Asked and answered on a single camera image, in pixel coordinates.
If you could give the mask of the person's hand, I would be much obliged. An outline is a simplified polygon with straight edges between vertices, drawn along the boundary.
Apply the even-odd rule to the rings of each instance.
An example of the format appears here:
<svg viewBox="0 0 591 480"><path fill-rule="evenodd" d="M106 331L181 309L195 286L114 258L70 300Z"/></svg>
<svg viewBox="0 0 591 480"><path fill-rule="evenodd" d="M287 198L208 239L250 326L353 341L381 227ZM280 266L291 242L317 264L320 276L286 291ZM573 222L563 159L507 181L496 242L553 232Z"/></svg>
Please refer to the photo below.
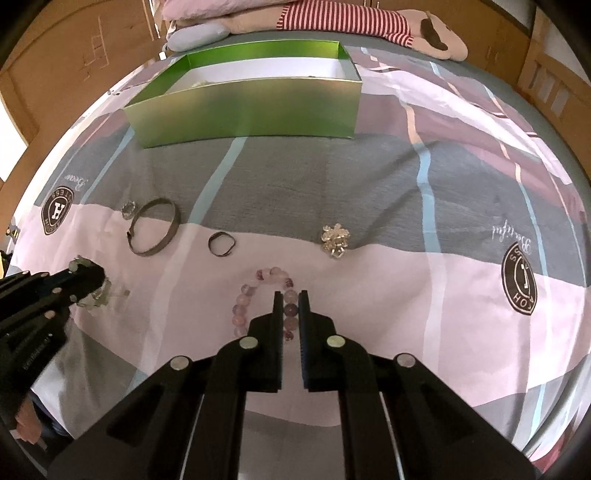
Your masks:
<svg viewBox="0 0 591 480"><path fill-rule="evenodd" d="M30 398L26 397L16 416L17 438L30 444L37 443L42 434L42 425L37 417L34 405Z"/></svg>

